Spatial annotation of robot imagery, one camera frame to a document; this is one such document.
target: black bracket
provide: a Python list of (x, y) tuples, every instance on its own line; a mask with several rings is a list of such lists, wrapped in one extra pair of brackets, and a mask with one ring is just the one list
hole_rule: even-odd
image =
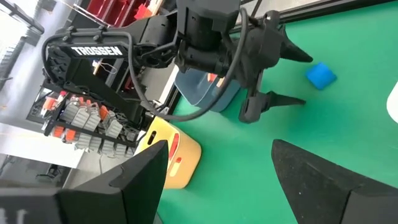
[(242, 104), (239, 120), (244, 123), (253, 123), (260, 119), (261, 113), (268, 111), (273, 106), (304, 105), (305, 101), (277, 94), (273, 91), (268, 93), (257, 92), (246, 97)]

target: blue bin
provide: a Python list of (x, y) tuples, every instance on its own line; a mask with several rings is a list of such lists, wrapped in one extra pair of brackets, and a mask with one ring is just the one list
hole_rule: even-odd
[[(206, 107), (210, 101), (216, 96), (217, 83), (220, 78), (216, 78), (213, 82), (207, 80), (207, 72), (189, 69), (187, 72), (178, 72), (175, 77), (174, 84), (181, 94), (194, 106)], [(223, 111), (239, 91), (240, 85), (236, 80), (232, 80), (223, 96), (218, 100), (216, 105), (212, 107), (212, 111)]]

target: wire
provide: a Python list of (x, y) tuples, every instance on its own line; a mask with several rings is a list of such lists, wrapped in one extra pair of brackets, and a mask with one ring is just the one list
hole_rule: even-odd
[[(101, 62), (99, 65), (100, 65), (100, 67), (102, 67), (106, 72), (109, 72), (109, 74), (111, 74), (111, 75), (114, 75), (114, 74), (117, 74), (117, 73), (118, 73), (118, 69), (115, 68), (113, 65), (111, 65), (111, 64), (109, 64), (109, 63), (103, 63), (103, 62)], [(105, 65), (111, 67), (111, 70), (106, 69), (106, 68), (105, 68)]]
[(103, 154), (101, 154), (100, 155), (100, 157), (99, 157), (99, 159), (98, 159), (98, 163), (99, 163), (99, 172), (100, 172), (100, 174), (102, 174), (102, 155)]
[(142, 101), (140, 99), (135, 99), (135, 98), (125, 98), (124, 100), (126, 100), (127, 102), (141, 102)]
[(233, 57), (233, 60), (231, 62), (231, 65), (225, 75), (224, 78), (224, 82), (223, 84), (220, 86), (220, 90), (218, 91), (217, 95), (213, 98), (213, 100), (204, 108), (201, 108), (199, 110), (197, 110), (194, 113), (188, 114), (188, 115), (183, 115), (183, 116), (175, 116), (175, 115), (169, 115), (169, 114), (162, 114), (161, 112), (157, 111), (153, 106), (150, 105), (150, 103), (148, 102), (148, 99), (145, 97), (144, 93), (142, 92), (139, 83), (134, 75), (134, 70), (132, 67), (132, 38), (131, 35), (128, 34), (127, 37), (129, 38), (129, 55), (128, 55), (128, 61), (129, 61), (129, 69), (130, 69), (130, 76), (131, 76), (131, 81), (134, 84), (134, 86), (136, 87), (136, 91), (137, 94), (139, 96), (139, 98), (142, 100), (143, 102), (143, 107), (147, 110), (149, 110), (152, 114), (161, 117), (163, 119), (167, 119), (167, 120), (174, 120), (174, 121), (190, 121), (192, 119), (198, 118), (201, 115), (205, 114), (206, 112), (208, 112), (217, 102), (218, 100), (221, 98), (221, 96), (224, 94), (225, 90), (227, 89), (229, 83), (231, 82), (231, 80), (233, 79), (233, 72), (235, 70), (235, 67), (237, 66), (237, 64), (240, 61), (240, 57), (243, 51), (243, 47), (244, 47), (244, 43), (246, 41), (246, 36), (247, 36), (247, 32), (248, 32), (248, 13), (246, 11), (245, 8), (241, 8), (239, 10), (239, 12), (241, 13), (241, 17), (242, 17), (242, 30), (241, 30), (241, 38), (238, 42), (238, 47), (236, 49), (236, 53)]
[(91, 91), (87, 86), (78, 85), (78, 86), (76, 86), (76, 88), (78, 88), (82, 92), (81, 95), (86, 95), (86, 96), (91, 95)]
[(147, 135), (147, 132), (146, 133), (144, 133), (137, 141), (136, 141), (136, 146), (138, 146), (139, 145), (139, 143), (141, 142), (141, 140), (145, 137)]
[[(175, 116), (175, 115), (170, 115), (170, 114), (162, 114), (160, 111), (157, 111), (156, 108), (154, 108), (148, 101), (148, 99), (145, 97), (144, 92), (141, 90), (141, 86), (137, 80), (137, 77), (134, 74), (134, 68), (133, 68), (133, 41), (132, 41), (132, 35), (128, 32), (103, 32), (103, 35), (107, 36), (125, 36), (128, 38), (129, 41), (129, 47), (128, 47), (128, 62), (129, 62), (129, 69), (130, 69), (130, 76), (131, 76), (131, 81), (135, 87), (135, 90), (137, 91), (138, 97), (142, 101), (142, 106), (150, 111), (153, 115), (158, 116), (160, 118), (166, 119), (166, 120), (174, 120), (174, 121), (190, 121), (192, 119), (198, 118), (201, 115), (205, 114), (208, 112), (217, 102), (218, 100), (222, 97), (224, 92), (226, 91), (228, 85), (231, 83), (232, 79), (234, 78), (234, 71), (237, 66), (237, 64), (240, 62), (241, 54), (243, 51), (244, 43), (246, 41), (246, 36), (248, 34), (248, 12), (246, 11), (245, 8), (241, 8), (239, 10), (239, 13), (241, 14), (242, 17), (242, 29), (241, 29), (241, 37), (238, 42), (238, 46), (236, 47), (236, 51), (234, 49), (231, 49), (231, 47), (228, 47), (230, 51), (234, 52), (235, 54), (233, 56), (233, 60), (231, 62), (231, 65), (229, 66), (229, 69), (224, 77), (224, 82), (220, 86), (220, 89), (218, 90), (216, 96), (212, 99), (212, 101), (204, 108), (201, 108), (197, 110), (196, 112), (193, 112), (191, 114), (187, 115), (182, 115), (182, 116)], [(92, 32), (81, 32), (81, 33), (75, 33), (72, 34), (74, 36), (92, 36)], [(223, 39), (227, 42), (230, 41), (229, 35), (228, 34), (222, 34)], [(63, 35), (55, 35), (52, 36), (51, 38), (47, 39), (44, 42), (43, 48), (42, 48), (42, 60), (43, 62), (46, 62), (46, 48), (47, 45), (50, 41), (63, 37)], [(47, 72), (49, 77), (53, 80), (53, 82), (57, 81), (58, 78), (52, 74), (49, 73), (50, 71), (49, 66), (47, 63), (44, 63), (44, 70)]]

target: white object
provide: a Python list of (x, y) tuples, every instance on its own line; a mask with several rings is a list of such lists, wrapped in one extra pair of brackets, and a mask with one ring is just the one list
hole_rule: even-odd
[[(96, 108), (89, 108), (90, 117), (88, 118), (83, 129), (94, 131), (101, 121), (100, 114)], [(79, 140), (76, 142), (75, 147), (78, 149), (86, 149), (90, 145), (91, 135), (80, 133)]]
[(75, 118), (79, 107), (74, 103), (69, 103), (65, 107), (63, 113), (60, 115), (60, 118), (68, 123), (71, 123)]
[[(109, 111), (108, 115), (106, 115), (103, 125), (105, 127), (105, 135), (111, 138), (117, 138), (123, 128), (123, 126), (116, 120), (115, 114), (112, 111)], [(107, 156), (114, 156), (115, 150), (116, 148), (113, 142), (104, 140), (101, 148), (101, 152), (103, 154), (106, 154)]]
[(82, 106), (79, 108), (76, 116), (70, 124), (78, 128), (83, 128), (88, 120), (88, 117), (90, 117), (90, 114), (87, 113), (87, 107)]
[(388, 96), (387, 111), (390, 117), (398, 123), (398, 82)]

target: robotic claw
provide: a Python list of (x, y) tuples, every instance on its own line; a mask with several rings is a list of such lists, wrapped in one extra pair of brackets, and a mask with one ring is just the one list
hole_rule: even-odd
[[(206, 113), (221, 97), (232, 79), (248, 90), (239, 120), (253, 123), (262, 112), (273, 106), (302, 105), (303, 100), (274, 92), (261, 93), (262, 73), (280, 58), (298, 62), (313, 59), (287, 37), (277, 11), (269, 11), (260, 20), (239, 9), (240, 0), (177, 1), (177, 11), (166, 16), (152, 16), (123, 28), (59, 30), (43, 47), (44, 70), (51, 82), (66, 91), (81, 92), (85, 86), (99, 98), (138, 123), (143, 111), (163, 119), (188, 121)], [(232, 41), (228, 32), (242, 15), (241, 38)], [(248, 30), (248, 23), (254, 28)], [(126, 58), (137, 94), (142, 101), (131, 102), (120, 97), (102, 81), (91, 75), (90, 57)], [(180, 71), (195, 68), (225, 77), (215, 100), (206, 108), (186, 116), (160, 114), (144, 96), (134, 75), (134, 66), (165, 68), (175, 58)]]

